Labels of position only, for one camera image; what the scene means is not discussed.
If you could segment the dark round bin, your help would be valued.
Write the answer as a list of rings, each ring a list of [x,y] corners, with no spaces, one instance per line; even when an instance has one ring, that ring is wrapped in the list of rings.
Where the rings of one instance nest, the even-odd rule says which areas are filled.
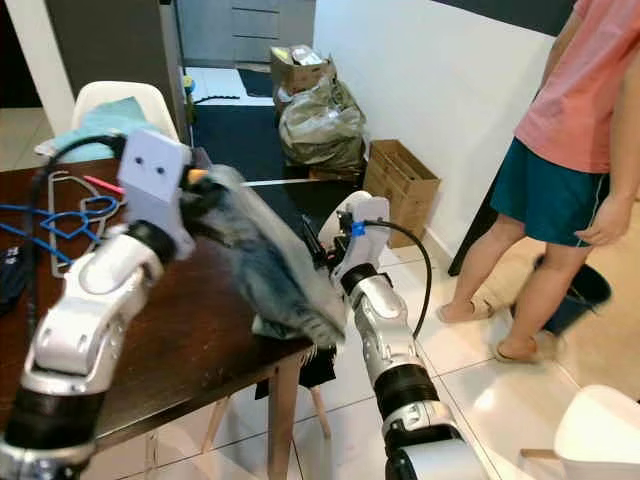
[[[563,300],[541,329],[556,337],[562,337],[589,312],[594,314],[599,307],[611,300],[612,293],[611,284],[598,270],[589,265],[581,266],[573,276]]]

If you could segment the blue plastic hanger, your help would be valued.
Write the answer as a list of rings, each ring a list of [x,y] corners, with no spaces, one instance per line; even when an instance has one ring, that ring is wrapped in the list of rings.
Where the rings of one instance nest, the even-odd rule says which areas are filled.
[[[95,218],[96,230],[100,232],[100,244],[102,243],[102,237],[104,237],[106,230],[106,220],[109,220],[111,216],[115,215],[115,212],[119,210],[120,201],[118,198],[111,197],[108,195],[100,195],[97,198],[93,198],[90,204],[90,214]],[[23,206],[23,205],[13,205],[13,204],[1,204],[0,209],[3,211],[18,211],[18,212],[33,212],[36,215],[37,227],[44,229],[42,227],[42,223],[46,220],[47,216],[50,215],[50,211],[47,209],[35,209],[35,207],[31,206]],[[60,215],[58,218],[58,229],[61,233],[69,233],[70,230],[74,230],[77,227],[82,227],[84,224],[84,219],[81,216],[81,207],[78,207],[77,210],[67,210],[67,211],[59,211]],[[40,247],[41,250],[49,253],[50,255],[50,246],[45,239],[35,239],[33,243],[36,246]]]

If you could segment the dark grey cabinet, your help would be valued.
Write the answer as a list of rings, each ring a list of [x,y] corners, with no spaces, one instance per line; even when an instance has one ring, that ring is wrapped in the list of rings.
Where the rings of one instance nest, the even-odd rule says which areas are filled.
[[[174,0],[45,0],[61,61],[78,93],[95,81],[151,84],[182,104]]]

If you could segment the dark wooden table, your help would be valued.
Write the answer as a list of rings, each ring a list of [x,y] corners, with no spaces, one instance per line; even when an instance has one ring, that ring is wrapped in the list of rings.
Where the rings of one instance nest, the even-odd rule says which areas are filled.
[[[256,337],[251,311],[230,280],[227,252],[201,239],[150,291],[123,342],[102,403],[97,439],[106,449],[268,380],[269,480],[288,480],[297,371],[306,340]]]

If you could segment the small filled cardboard box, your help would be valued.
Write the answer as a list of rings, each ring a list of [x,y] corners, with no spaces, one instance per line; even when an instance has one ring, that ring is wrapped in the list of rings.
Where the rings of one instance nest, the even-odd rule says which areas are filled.
[[[270,77],[275,96],[311,90],[317,83],[337,73],[332,60],[323,58],[308,45],[271,46]]]

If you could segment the faded blue denim garment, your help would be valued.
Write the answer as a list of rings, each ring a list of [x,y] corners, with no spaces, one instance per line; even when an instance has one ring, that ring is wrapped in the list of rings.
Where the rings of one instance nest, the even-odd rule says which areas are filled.
[[[215,214],[233,230],[233,241],[214,241],[228,256],[233,283],[255,311],[251,330],[260,337],[311,340],[332,348],[346,342],[346,311],[302,241],[262,198],[244,186],[236,169],[209,170],[230,182]]]

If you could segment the empty brown cardboard box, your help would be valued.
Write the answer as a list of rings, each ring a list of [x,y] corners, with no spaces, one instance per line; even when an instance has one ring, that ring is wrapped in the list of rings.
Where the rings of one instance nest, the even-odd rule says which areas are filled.
[[[365,189],[388,198],[390,215],[404,227],[424,227],[442,179],[398,140],[370,143]]]

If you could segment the grey green plastic bag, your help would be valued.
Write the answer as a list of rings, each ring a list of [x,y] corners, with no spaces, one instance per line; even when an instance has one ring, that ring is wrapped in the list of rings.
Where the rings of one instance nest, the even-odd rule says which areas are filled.
[[[366,116],[334,74],[298,92],[278,124],[288,166],[355,175],[365,169]]]

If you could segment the teal cloth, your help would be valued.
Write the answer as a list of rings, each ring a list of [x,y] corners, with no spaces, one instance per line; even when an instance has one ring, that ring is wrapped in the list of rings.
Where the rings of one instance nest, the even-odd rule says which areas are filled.
[[[145,116],[145,111],[141,108],[136,97],[129,96],[111,102],[102,102],[95,108],[88,110],[81,118],[78,127],[73,127],[68,132],[58,134],[47,142],[51,154],[63,150],[82,138],[99,136],[99,134],[122,133],[129,134],[138,129],[154,129]],[[90,143],[78,148],[74,148],[64,157],[64,163],[74,163],[74,161],[90,161],[100,159],[110,159],[113,151],[108,146],[101,143]]]

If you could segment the grey white hanger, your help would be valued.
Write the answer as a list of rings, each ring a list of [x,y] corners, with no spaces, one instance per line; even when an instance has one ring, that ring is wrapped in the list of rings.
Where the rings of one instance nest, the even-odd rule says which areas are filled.
[[[77,227],[74,230],[70,230],[69,233],[61,233],[58,229],[58,218],[60,212],[55,209],[56,202],[56,188],[59,183],[74,182],[86,192],[86,196],[79,201],[79,211],[84,219],[82,227]],[[50,211],[50,215],[47,216],[42,227],[47,232],[47,244],[49,244],[50,250],[50,268],[51,275],[56,279],[64,278],[64,275],[68,273],[70,266],[73,264],[73,260],[65,253],[61,252],[58,248],[59,239],[64,241],[74,241],[84,237],[90,242],[88,251],[95,250],[100,243],[100,232],[96,230],[95,218],[90,214],[90,204],[93,198],[97,198],[100,195],[99,189],[95,186],[91,186],[86,179],[72,175],[69,172],[54,172],[46,180],[46,206]]]

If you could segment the thin red stick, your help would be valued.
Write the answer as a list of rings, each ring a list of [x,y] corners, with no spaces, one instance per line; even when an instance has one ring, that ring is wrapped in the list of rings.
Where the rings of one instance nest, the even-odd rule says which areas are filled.
[[[93,177],[93,175],[83,175],[83,179],[87,180],[88,183],[92,184],[92,186],[99,187],[101,189],[106,189],[106,191],[113,192],[114,195],[124,195],[124,189],[120,186],[115,186],[114,183],[108,182],[108,180],[102,180],[97,177]]]

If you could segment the person in pink shirt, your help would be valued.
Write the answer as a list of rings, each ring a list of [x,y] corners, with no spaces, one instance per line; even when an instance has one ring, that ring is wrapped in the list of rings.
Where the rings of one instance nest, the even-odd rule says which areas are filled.
[[[492,315],[477,292],[521,239],[544,243],[494,356],[535,364],[538,334],[594,248],[625,236],[640,192],[640,0],[576,0],[495,175],[495,220],[466,253],[443,323]]]

